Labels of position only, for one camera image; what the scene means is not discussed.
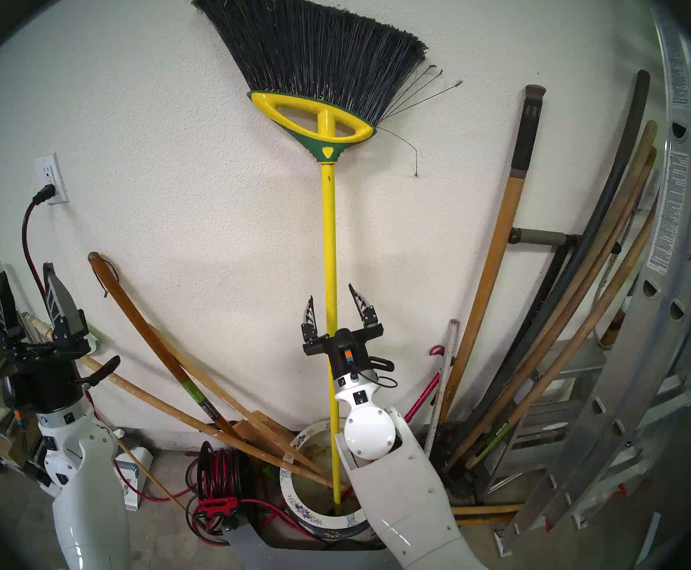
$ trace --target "broom bristles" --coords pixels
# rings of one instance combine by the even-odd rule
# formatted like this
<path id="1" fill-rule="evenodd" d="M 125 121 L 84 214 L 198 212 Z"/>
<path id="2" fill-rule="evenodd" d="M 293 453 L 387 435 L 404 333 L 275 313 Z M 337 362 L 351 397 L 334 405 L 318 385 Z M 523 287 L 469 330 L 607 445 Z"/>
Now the broom bristles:
<path id="1" fill-rule="evenodd" d="M 192 0 L 251 91 L 321 99 L 376 126 L 424 61 L 417 37 L 305 0 Z"/>

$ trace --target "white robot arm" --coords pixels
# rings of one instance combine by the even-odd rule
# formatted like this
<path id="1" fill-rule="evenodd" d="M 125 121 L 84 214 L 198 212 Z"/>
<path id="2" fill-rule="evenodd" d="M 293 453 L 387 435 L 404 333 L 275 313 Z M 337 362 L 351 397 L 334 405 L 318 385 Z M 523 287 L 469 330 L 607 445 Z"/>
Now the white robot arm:
<path id="1" fill-rule="evenodd" d="M 377 314 L 349 286 L 364 324 L 359 331 L 338 330 L 317 337 L 313 300 L 303 318 L 303 350 L 326 353 L 337 400 L 351 405 L 336 447 L 361 508 L 372 529 L 402 567 L 485 570 L 458 532 L 446 490 L 403 417 L 372 402 L 379 390 L 375 369 L 393 371 L 393 364 L 371 357 L 366 342 L 382 334 Z M 359 467 L 360 460 L 372 460 Z"/>
<path id="2" fill-rule="evenodd" d="M 5 272 L 0 273 L 0 341 L 15 372 L 3 379 L 2 397 L 14 410 L 36 412 L 46 455 L 44 468 L 59 487 L 53 503 L 55 532 L 72 570 L 127 570 L 129 525 L 113 471 L 117 443 L 94 417 L 85 388 L 120 363 L 115 356 L 80 379 L 75 361 L 89 351 L 84 312 L 78 310 L 51 264 L 44 265 L 50 341 L 25 343 L 25 332 Z"/>

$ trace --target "textured wall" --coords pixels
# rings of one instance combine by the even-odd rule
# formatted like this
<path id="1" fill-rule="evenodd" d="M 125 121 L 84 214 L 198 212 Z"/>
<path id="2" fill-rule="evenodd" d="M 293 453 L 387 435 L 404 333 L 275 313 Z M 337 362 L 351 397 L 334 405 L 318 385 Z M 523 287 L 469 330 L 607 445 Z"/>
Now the textured wall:
<path id="1" fill-rule="evenodd" d="M 579 232 L 638 68 L 652 73 L 647 117 L 664 117 L 659 47 L 644 0 L 313 1 L 419 36 L 444 69 L 436 87 L 464 80 L 385 125 L 419 149 L 418 177 L 413 151 L 385 132 L 337 167 L 340 323 L 358 324 L 351 282 L 385 324 L 371 350 L 396 361 L 401 385 L 382 401 L 406 408 L 448 319 L 466 322 L 524 85 L 548 92 L 516 224 Z M 299 326 L 310 294 L 323 321 L 319 168 L 245 93 L 189 0 L 63 0 L 38 15 L 0 48 L 0 259 L 19 304 L 42 314 L 19 231 L 39 186 L 33 159 L 57 153 L 71 203 L 36 210 L 31 250 L 55 263 L 122 375 L 203 415 L 103 299 L 91 250 L 248 406 L 300 428 L 327 410 L 324 358 L 303 355 Z M 457 413 L 495 370 L 547 263 L 543 249 L 507 253 Z M 94 396 L 122 426 L 184 431 L 109 384 Z"/>

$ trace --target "wall outlet plate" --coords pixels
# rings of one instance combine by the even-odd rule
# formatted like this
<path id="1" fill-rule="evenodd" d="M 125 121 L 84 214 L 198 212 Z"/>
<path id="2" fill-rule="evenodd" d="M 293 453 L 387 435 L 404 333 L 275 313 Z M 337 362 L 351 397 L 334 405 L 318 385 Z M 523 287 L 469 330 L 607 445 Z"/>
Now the wall outlet plate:
<path id="1" fill-rule="evenodd" d="M 66 185 L 63 183 L 63 177 L 60 175 L 57 155 L 53 153 L 47 156 L 38 156 L 34 159 L 34 168 L 42 187 L 47 184 L 55 186 L 55 195 L 47 200 L 47 204 L 63 204 L 67 202 L 68 193 L 66 192 Z"/>

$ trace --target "warning label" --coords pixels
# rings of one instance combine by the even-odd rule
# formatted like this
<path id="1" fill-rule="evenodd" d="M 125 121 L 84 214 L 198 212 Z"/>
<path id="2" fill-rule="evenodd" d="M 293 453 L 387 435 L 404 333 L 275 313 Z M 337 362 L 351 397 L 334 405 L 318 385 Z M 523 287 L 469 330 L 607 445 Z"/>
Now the warning label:
<path id="1" fill-rule="evenodd" d="M 506 449 L 507 443 L 505 441 L 500 441 L 499 444 L 491 450 L 491 453 L 488 454 L 488 457 L 485 459 L 485 469 L 488 470 L 488 476 L 492 476 L 493 472 L 496 471 L 496 466 Z"/>
<path id="2" fill-rule="evenodd" d="M 688 92 L 688 77 L 686 77 L 686 63 L 683 55 L 670 57 L 670 94 L 674 108 L 691 108 Z"/>
<path id="3" fill-rule="evenodd" d="M 686 153 L 670 153 L 668 174 L 665 177 L 665 190 L 662 193 L 662 214 L 654 233 L 652 252 L 646 265 L 659 274 L 665 275 L 673 256 L 675 237 L 681 225 L 681 209 L 686 194 L 688 177 L 688 158 Z"/>

